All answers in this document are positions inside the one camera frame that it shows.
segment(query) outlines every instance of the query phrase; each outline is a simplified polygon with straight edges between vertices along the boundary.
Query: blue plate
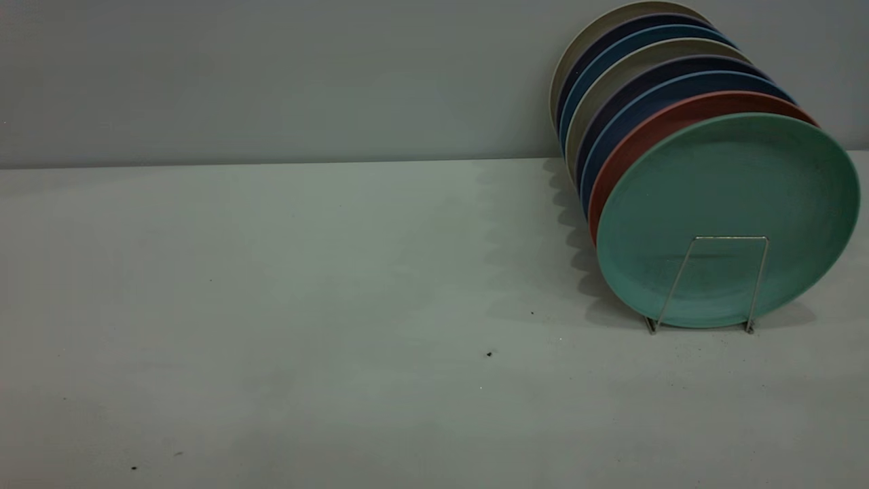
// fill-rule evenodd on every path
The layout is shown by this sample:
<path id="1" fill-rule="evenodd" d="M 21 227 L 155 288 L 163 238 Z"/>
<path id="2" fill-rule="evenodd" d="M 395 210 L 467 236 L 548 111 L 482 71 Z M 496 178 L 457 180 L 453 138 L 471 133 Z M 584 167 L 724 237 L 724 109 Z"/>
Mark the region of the blue plate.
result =
<path id="1" fill-rule="evenodd" d="M 672 80 L 682 75 L 691 73 L 699 73 L 701 71 L 738 71 L 769 79 L 760 70 L 753 65 L 726 56 L 690 56 L 680 57 L 665 63 L 659 64 L 650 70 L 640 73 L 633 80 L 627 82 L 624 86 L 618 89 L 606 102 L 604 102 L 598 111 L 592 117 L 592 122 L 588 125 L 586 133 L 583 135 L 579 149 L 576 152 L 577 158 L 569 162 L 574 169 L 574 175 L 577 176 L 576 182 L 579 184 L 583 167 L 586 164 L 588 153 L 592 150 L 592 145 L 597 141 L 598 136 L 607 127 L 609 121 L 622 110 L 625 105 L 628 105 L 637 98 L 640 94 L 651 90 L 659 84 Z"/>
<path id="2" fill-rule="evenodd" d="M 564 109 L 564 103 L 567 101 L 567 95 L 569 94 L 570 89 L 574 87 L 576 79 L 580 77 L 582 71 L 584 71 L 600 53 L 635 32 L 650 27 L 669 24 L 696 25 L 698 27 L 706 27 L 707 29 L 714 29 L 712 25 L 698 20 L 696 17 L 682 14 L 651 14 L 636 17 L 635 19 L 613 27 L 609 32 L 601 36 L 600 39 L 594 41 L 594 43 L 582 53 L 582 56 L 576 60 L 576 63 L 574 63 L 574 66 L 570 69 L 570 72 L 564 80 L 564 84 L 560 88 L 561 91 L 558 95 L 558 104 L 556 105 L 555 110 L 555 121 L 561 121 L 561 113 Z"/>
<path id="3" fill-rule="evenodd" d="M 722 90 L 744 90 L 766 93 L 793 104 L 793 99 L 769 80 L 738 71 L 702 71 L 683 75 L 646 91 L 626 105 L 600 133 L 588 153 L 588 160 L 579 179 L 582 210 L 588 217 L 588 200 L 594 180 L 607 161 L 609 153 L 637 125 L 661 109 L 689 97 Z"/>
<path id="4" fill-rule="evenodd" d="M 580 74 L 570 92 L 567 94 L 567 99 L 561 108 L 561 119 L 558 123 L 558 140 L 561 143 L 561 153 L 564 154 L 564 144 L 567 140 L 567 129 L 570 127 L 570 119 L 574 116 L 576 106 L 579 105 L 582 96 L 586 94 L 588 88 L 592 86 L 595 80 L 603 74 L 610 66 L 616 64 L 623 57 L 632 52 L 667 39 L 677 39 L 680 37 L 699 37 L 701 39 L 712 39 L 723 44 L 733 46 L 729 39 L 722 36 L 718 31 L 708 29 L 706 27 L 698 27 L 696 25 L 671 24 L 661 25 L 658 27 L 650 27 L 648 29 L 635 32 L 630 36 L 621 39 L 617 43 L 608 47 L 601 52 L 584 71 Z"/>

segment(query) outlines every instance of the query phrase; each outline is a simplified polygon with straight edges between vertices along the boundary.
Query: teal plate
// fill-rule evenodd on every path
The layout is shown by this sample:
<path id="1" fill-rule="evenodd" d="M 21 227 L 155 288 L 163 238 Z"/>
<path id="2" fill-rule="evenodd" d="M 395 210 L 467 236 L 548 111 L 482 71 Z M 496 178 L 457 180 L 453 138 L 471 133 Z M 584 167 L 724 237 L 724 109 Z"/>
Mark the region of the teal plate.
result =
<path id="1" fill-rule="evenodd" d="M 859 208 L 851 159 L 818 128 L 740 113 L 686 127 L 622 176 L 598 231 L 600 269 L 613 292 L 657 319 L 697 236 L 766 236 L 754 316 L 797 298 L 845 249 Z M 663 323 L 690 328 L 746 321 L 763 240 L 701 240 Z"/>

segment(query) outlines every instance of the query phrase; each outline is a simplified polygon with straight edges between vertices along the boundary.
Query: white table surface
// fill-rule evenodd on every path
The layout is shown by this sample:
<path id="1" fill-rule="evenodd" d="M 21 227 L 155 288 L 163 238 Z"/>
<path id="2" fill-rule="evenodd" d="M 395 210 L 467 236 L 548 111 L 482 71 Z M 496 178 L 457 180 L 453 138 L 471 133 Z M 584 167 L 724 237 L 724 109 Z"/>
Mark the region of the white table surface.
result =
<path id="1" fill-rule="evenodd" d="M 650 336 L 566 183 L 0 172 L 0 487 L 866 486 L 869 212 L 756 334 Z"/>

